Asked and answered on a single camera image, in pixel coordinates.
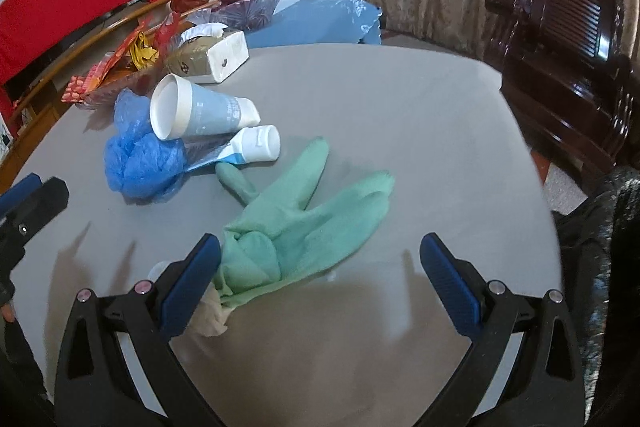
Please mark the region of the blue plastic bag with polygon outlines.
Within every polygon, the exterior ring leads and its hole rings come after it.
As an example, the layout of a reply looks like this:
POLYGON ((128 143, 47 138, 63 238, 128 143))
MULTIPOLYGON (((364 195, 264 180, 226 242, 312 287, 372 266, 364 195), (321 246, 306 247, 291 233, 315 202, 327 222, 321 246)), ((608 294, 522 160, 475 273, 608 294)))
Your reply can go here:
POLYGON ((162 141, 150 119, 151 100, 124 89, 116 98, 116 134, 104 147, 108 187, 131 202, 163 202, 182 185, 186 148, 181 140, 162 141))

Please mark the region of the blue white paper cup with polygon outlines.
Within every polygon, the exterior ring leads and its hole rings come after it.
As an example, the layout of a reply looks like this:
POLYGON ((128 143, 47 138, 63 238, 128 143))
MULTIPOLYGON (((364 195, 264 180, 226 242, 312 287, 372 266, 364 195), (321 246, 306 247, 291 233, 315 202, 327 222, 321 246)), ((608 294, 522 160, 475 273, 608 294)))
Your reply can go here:
POLYGON ((223 135, 260 124, 249 98, 220 93, 174 74, 155 87, 150 101, 150 121, 162 141, 223 135))

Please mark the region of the white blue tube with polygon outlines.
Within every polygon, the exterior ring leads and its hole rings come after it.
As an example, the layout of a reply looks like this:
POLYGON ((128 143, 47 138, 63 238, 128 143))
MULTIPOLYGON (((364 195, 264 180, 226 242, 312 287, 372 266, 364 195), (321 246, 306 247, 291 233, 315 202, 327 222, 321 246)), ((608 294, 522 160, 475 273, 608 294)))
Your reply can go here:
POLYGON ((281 138, 276 126, 247 127, 235 134, 184 143, 187 172, 226 162, 235 166, 271 162, 280 157, 281 138))

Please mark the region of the green rubber glove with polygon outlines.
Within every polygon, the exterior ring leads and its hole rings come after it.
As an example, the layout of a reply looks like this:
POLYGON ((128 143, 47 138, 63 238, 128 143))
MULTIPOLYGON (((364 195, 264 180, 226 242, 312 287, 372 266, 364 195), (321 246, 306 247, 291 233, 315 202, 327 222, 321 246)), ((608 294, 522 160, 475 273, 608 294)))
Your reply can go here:
POLYGON ((276 181, 257 190, 238 167, 215 168, 243 211, 222 229, 221 264, 196 307, 191 329, 222 335, 230 314, 273 291, 331 270, 355 254, 390 209, 394 177, 377 171, 311 208, 330 147, 311 140, 276 181))

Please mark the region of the black trash bin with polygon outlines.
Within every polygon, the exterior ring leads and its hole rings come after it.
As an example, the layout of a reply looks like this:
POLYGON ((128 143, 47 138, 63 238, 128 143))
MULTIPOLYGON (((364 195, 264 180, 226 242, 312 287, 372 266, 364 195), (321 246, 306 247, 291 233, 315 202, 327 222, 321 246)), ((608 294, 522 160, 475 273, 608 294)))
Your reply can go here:
POLYGON ((588 426, 639 424, 639 171, 611 171, 576 209, 553 213, 576 331, 588 426))

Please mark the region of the wooden TV cabinet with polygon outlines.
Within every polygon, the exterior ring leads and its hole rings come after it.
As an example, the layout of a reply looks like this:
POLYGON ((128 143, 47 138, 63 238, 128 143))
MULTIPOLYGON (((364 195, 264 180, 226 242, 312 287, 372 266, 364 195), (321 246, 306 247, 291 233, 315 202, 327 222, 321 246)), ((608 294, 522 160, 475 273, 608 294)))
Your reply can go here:
POLYGON ((106 52, 117 48, 138 23, 145 20, 146 34, 154 35, 170 13, 173 1, 132 0, 65 38, 66 48, 48 65, 32 72, 23 70, 26 89, 12 103, 11 113, 1 117, 2 190, 11 186, 38 144, 70 108, 61 101, 70 77, 88 72, 106 52))

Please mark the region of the glass snack bowl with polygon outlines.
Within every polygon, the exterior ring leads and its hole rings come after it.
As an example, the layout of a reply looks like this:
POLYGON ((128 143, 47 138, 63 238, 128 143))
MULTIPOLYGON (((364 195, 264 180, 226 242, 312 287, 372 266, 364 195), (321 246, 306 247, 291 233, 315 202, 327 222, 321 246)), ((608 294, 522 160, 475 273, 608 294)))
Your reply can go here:
POLYGON ((66 84, 61 101, 75 104, 86 109, 113 106, 122 90, 129 89, 136 95, 147 95, 160 81, 164 73, 164 63, 158 58, 153 63, 146 63, 142 69, 136 69, 134 61, 125 53, 106 73, 96 89, 88 89, 89 75, 99 72, 105 66, 112 52, 104 55, 99 63, 94 64, 85 76, 73 76, 66 84))

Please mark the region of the red snack packets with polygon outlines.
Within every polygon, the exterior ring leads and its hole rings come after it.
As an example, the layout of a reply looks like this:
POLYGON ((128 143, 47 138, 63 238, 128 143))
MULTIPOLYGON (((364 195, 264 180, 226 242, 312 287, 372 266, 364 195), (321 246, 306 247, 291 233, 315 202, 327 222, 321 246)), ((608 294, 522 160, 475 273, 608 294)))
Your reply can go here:
POLYGON ((114 52, 107 52, 86 75, 73 76, 61 101, 87 108, 113 105, 122 90, 148 92, 163 68, 163 60, 180 25, 180 15, 170 12, 157 28, 144 20, 114 52))

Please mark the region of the gold white tissue box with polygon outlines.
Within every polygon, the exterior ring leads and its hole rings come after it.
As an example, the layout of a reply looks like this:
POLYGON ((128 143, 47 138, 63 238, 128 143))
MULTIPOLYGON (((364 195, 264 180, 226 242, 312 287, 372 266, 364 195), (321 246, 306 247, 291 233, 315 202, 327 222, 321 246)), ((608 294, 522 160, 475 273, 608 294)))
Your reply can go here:
POLYGON ((206 23, 172 38, 164 64, 171 74, 196 83, 223 83, 249 58, 242 30, 223 23, 206 23))

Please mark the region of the glass fruit bowl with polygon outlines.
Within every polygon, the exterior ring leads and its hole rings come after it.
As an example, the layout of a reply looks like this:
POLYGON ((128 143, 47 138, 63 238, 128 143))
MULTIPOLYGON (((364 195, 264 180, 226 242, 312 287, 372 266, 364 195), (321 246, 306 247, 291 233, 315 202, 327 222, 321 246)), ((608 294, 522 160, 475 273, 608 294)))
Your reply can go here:
POLYGON ((194 25, 222 23, 230 28, 253 31, 268 26, 281 0, 239 0, 237 2, 200 9, 186 20, 194 25))

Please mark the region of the blue covered stool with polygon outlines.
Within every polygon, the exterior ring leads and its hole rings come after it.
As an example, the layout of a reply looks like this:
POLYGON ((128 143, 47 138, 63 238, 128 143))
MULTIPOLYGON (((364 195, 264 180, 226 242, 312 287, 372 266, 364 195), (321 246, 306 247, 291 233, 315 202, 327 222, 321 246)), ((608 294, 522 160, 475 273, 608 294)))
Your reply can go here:
POLYGON ((245 34, 250 49, 314 43, 379 46, 382 10, 364 0, 299 0, 245 34))

